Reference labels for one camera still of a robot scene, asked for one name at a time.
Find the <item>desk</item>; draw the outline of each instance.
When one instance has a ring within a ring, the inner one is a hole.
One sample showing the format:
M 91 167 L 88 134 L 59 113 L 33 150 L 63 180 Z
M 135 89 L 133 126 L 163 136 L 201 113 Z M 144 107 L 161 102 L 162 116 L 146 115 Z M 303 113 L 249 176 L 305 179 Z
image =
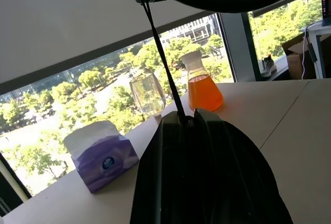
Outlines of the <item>desk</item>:
M 219 84 L 225 104 L 216 113 L 261 148 L 294 223 L 331 223 L 330 87 L 329 79 Z M 187 96 L 183 104 L 192 113 Z M 151 118 L 127 134 L 139 157 L 156 128 Z M 136 176 L 134 168 L 92 195 L 72 171 L 6 215 L 5 224 L 129 224 Z
M 300 31 L 305 32 L 306 28 L 302 28 Z M 325 76 L 325 66 L 323 60 L 323 54 L 320 43 L 320 36 L 323 34 L 331 34 L 331 26 L 322 26 L 322 22 L 315 23 L 307 29 L 309 34 L 309 41 L 311 42 L 314 52 L 316 54 L 317 61 L 314 62 L 316 78 L 326 78 Z

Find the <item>shoe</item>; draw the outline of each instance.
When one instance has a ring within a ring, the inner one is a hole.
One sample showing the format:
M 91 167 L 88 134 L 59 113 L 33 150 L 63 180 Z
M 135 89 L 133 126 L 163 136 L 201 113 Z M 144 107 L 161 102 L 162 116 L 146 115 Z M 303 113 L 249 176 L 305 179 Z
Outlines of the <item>shoe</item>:
M 261 72 L 261 76 L 263 78 L 271 77 L 271 73 L 274 72 L 275 70 L 277 70 L 275 62 L 271 58 L 271 55 L 269 55 L 268 57 L 265 57 L 263 59 L 263 64 L 264 64 L 264 70 L 263 70 L 263 72 Z

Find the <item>tissue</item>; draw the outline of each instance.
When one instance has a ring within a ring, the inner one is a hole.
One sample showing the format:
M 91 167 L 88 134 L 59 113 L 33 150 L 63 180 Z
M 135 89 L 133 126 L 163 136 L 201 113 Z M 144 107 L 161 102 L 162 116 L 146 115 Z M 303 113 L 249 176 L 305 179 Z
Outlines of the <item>tissue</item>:
M 69 134 L 64 145 L 91 193 L 97 192 L 139 159 L 131 142 L 109 121 L 95 122 Z

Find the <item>black strap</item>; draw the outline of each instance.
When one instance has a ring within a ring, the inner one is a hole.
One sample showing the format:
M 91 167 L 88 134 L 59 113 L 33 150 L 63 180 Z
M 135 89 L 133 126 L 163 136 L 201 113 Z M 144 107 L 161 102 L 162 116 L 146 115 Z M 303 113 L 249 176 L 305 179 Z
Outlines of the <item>black strap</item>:
M 144 7 L 144 10 L 145 10 L 146 15 L 148 17 L 148 20 L 151 24 L 153 36 L 154 36 L 154 39 L 155 39 L 155 43 L 156 43 L 157 49 L 160 53 L 161 60 L 163 62 L 164 68 L 165 68 L 166 73 L 167 73 L 169 86 L 170 86 L 170 89 L 171 89 L 171 92 L 172 92 L 172 95 L 174 97 L 175 104 L 176 104 L 176 107 L 177 107 L 177 114 L 178 114 L 179 121 L 180 121 L 180 123 L 185 124 L 185 123 L 187 123 L 187 118 L 186 118 L 184 108 L 183 108 L 182 102 L 180 100 L 176 85 L 175 85 L 174 80 L 172 79 L 171 73 L 169 71 L 166 55 L 164 54 L 164 50 L 163 50 L 159 35 L 158 35 L 158 33 L 157 33 L 157 31 L 154 27 L 151 9 L 149 8 L 149 3 L 148 3 L 148 1 L 145 1 L 145 0 L 141 0 L 141 1 L 142 1 L 141 5 Z

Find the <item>orange liquid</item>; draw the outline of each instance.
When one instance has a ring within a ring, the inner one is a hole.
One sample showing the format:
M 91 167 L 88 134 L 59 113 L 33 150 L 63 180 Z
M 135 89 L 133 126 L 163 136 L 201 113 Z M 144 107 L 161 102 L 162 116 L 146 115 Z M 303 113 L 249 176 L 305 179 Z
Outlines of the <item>orange liquid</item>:
M 188 96 L 191 110 L 217 110 L 223 103 L 223 95 L 212 78 L 202 75 L 188 81 Z

